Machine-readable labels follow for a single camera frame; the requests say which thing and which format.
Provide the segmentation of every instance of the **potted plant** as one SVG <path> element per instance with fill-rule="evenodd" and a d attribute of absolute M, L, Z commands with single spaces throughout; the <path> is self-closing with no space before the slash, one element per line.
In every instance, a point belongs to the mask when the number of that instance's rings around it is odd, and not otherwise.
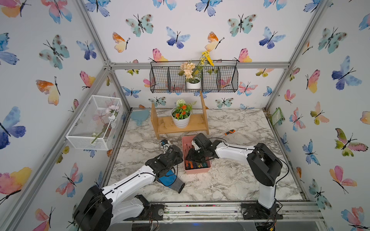
<path fill-rule="evenodd" d="M 172 119 L 176 127 L 185 128 L 189 124 L 191 112 L 195 103 L 196 101 L 187 104 L 184 99 L 177 100 L 176 107 L 171 111 Z"/>
<path fill-rule="evenodd" d="M 202 71 L 203 67 L 206 65 L 206 60 L 209 65 L 214 66 L 213 61 L 209 56 L 209 51 L 205 51 L 202 53 L 197 66 L 195 66 L 195 64 L 192 62 L 185 62 L 181 64 L 181 71 L 179 75 L 185 74 L 187 89 L 201 89 Z"/>

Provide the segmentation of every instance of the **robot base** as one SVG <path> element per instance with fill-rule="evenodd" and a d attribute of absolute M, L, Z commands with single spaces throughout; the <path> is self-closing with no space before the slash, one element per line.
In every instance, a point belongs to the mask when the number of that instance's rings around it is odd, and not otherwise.
<path fill-rule="evenodd" d="M 279 209 L 278 204 L 274 204 L 271 209 L 266 209 L 257 201 L 255 204 L 242 204 L 242 214 L 244 220 L 277 220 L 283 219 L 283 215 L 278 214 L 276 211 Z"/>

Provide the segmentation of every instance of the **white flower pot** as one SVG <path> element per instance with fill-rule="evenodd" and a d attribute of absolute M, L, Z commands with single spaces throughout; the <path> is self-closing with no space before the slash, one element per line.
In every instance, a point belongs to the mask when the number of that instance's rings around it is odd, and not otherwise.
<path fill-rule="evenodd" d="M 186 82 L 186 89 L 200 89 L 201 87 L 202 87 L 202 84 L 200 81 L 196 84 Z"/>
<path fill-rule="evenodd" d="M 172 113 L 176 110 L 176 108 L 172 109 L 171 111 L 171 116 L 172 116 Z M 191 116 L 191 112 L 190 112 L 190 115 L 189 117 L 187 117 L 186 119 L 179 119 L 177 120 L 176 118 L 174 118 L 172 116 L 172 119 L 174 121 L 174 124 L 176 125 L 176 127 L 178 128 L 186 128 L 186 126 L 189 124 L 190 122 L 190 116 Z"/>

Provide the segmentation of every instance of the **orange butterfly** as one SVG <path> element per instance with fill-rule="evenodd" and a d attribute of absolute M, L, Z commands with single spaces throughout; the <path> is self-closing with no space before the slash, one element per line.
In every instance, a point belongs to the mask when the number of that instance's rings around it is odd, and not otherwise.
<path fill-rule="evenodd" d="M 45 93 L 45 95 L 49 94 L 48 102 L 56 106 L 59 103 L 60 96 L 56 76 L 54 76 L 54 81 L 55 84 L 47 81 L 36 80 L 36 85 L 41 92 Z"/>

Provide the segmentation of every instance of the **white wire basket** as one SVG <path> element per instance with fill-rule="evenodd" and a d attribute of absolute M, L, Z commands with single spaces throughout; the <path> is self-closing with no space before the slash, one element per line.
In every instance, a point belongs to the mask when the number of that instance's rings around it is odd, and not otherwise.
<path fill-rule="evenodd" d="M 106 113 L 107 108 L 114 108 L 112 105 L 118 110 Z M 123 111 L 120 98 L 92 95 L 66 138 L 78 149 L 109 150 Z"/>

